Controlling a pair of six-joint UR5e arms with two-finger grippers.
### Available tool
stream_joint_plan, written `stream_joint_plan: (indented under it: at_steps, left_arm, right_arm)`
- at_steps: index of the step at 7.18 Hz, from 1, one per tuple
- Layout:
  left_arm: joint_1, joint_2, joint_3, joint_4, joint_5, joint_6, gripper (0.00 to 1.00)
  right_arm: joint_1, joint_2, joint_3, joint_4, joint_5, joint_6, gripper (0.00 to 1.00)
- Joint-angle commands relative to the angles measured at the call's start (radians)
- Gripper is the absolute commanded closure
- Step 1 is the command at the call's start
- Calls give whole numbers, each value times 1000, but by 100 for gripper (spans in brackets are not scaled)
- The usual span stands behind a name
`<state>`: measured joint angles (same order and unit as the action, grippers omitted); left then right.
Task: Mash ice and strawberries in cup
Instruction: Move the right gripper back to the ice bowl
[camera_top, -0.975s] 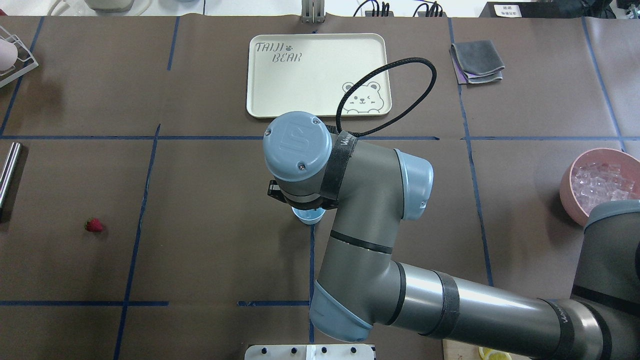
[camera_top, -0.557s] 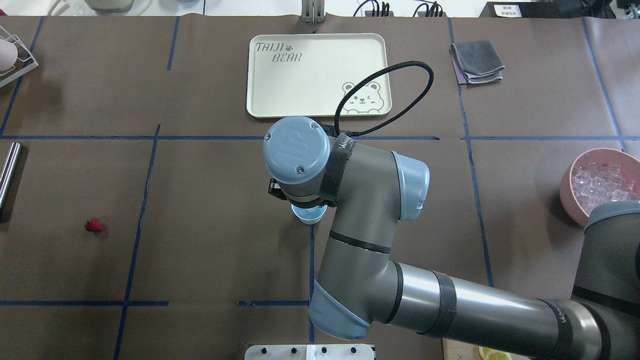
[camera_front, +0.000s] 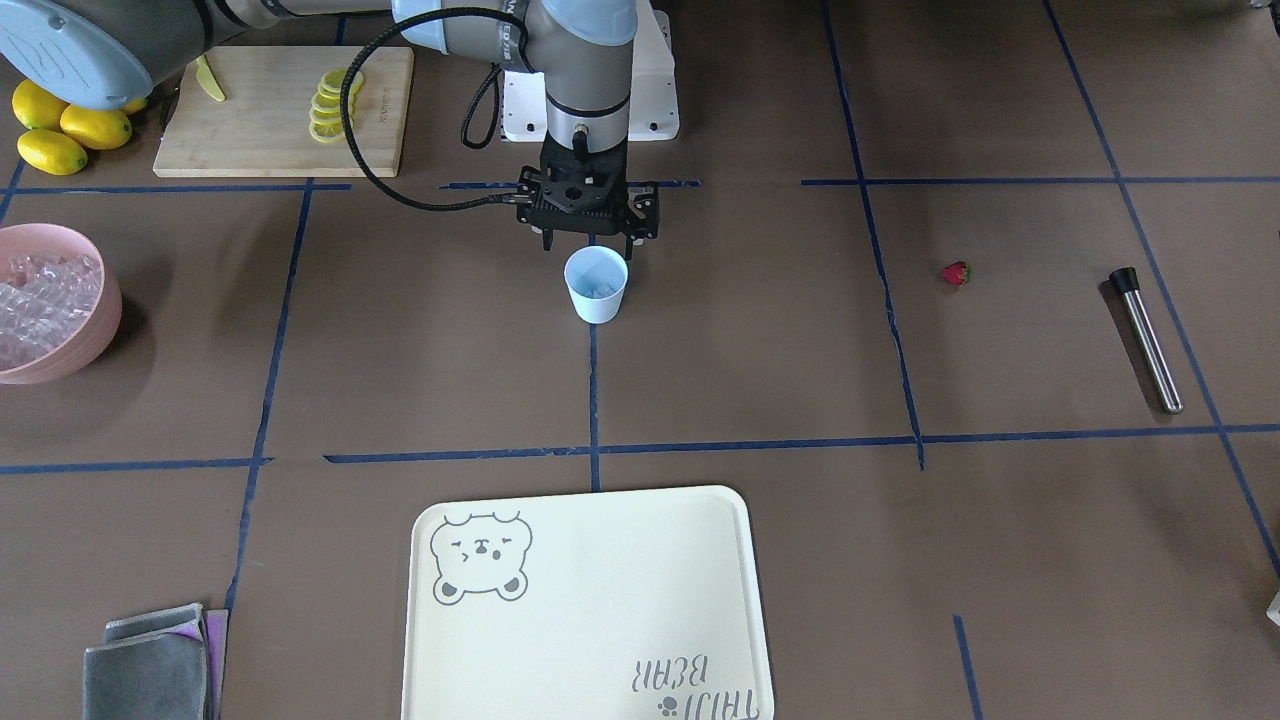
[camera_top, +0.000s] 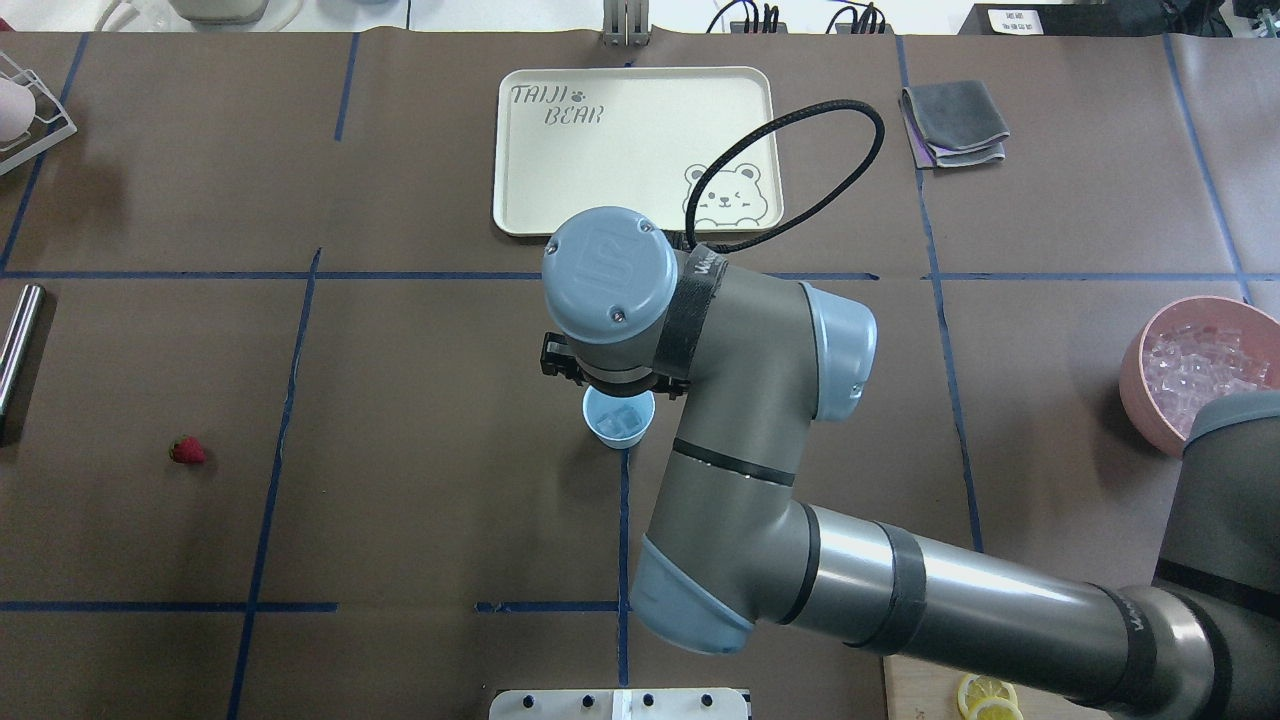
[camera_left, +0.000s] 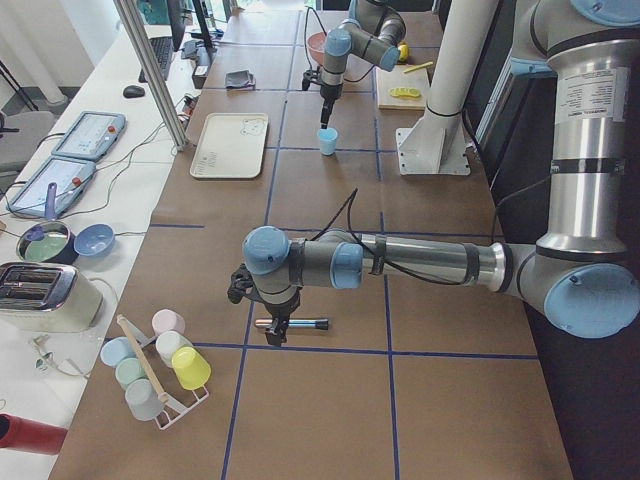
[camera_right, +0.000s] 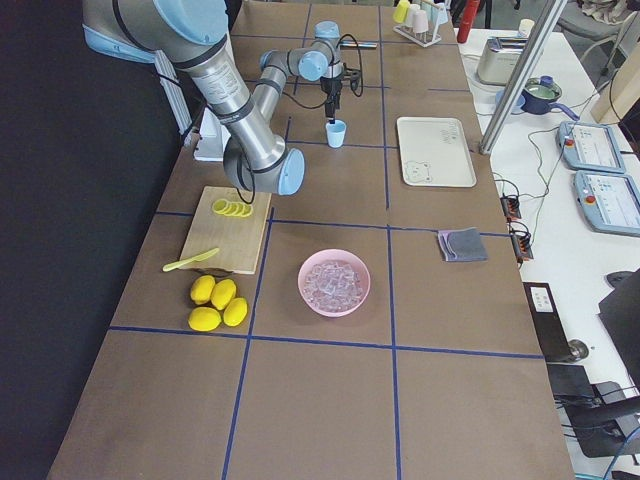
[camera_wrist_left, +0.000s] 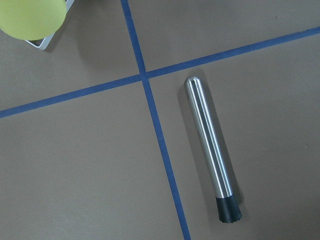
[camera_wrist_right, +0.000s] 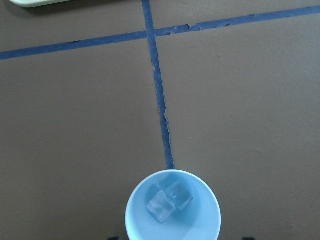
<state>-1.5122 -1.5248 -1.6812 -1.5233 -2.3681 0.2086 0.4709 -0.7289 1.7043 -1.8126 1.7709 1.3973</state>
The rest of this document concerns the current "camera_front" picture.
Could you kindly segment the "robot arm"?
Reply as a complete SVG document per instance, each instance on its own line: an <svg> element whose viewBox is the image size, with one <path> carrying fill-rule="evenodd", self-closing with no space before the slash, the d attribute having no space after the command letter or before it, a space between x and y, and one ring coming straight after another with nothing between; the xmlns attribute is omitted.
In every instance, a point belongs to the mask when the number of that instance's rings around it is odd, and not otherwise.
<svg viewBox="0 0 1280 720"><path fill-rule="evenodd" d="M486 61L492 73L541 74L547 129L536 167L513 192L451 202L448 211L508 204L550 247L557 231L622 236L623 256L660 225L654 184L627 186L634 1L5 1L3 55L54 96L115 110L148 95L204 54L296 18L388 12L392 24L349 64L394 37Z"/></svg>

